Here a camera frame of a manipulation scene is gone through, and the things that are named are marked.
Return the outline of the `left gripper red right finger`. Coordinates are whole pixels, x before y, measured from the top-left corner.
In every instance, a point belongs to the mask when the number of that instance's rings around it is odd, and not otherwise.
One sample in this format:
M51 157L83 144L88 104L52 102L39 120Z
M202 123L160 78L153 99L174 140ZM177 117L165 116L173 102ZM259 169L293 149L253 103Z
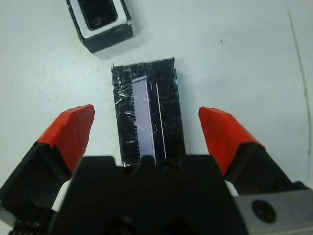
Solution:
M292 182L232 114L200 107L198 116L210 155L239 195L307 189L301 181Z

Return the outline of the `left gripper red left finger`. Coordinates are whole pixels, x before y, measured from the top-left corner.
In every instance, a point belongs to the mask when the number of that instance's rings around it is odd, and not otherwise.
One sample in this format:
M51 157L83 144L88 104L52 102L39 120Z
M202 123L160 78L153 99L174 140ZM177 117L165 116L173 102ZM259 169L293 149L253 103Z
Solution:
M15 216L51 208L85 153L94 115L90 104L61 112L2 186L0 207Z

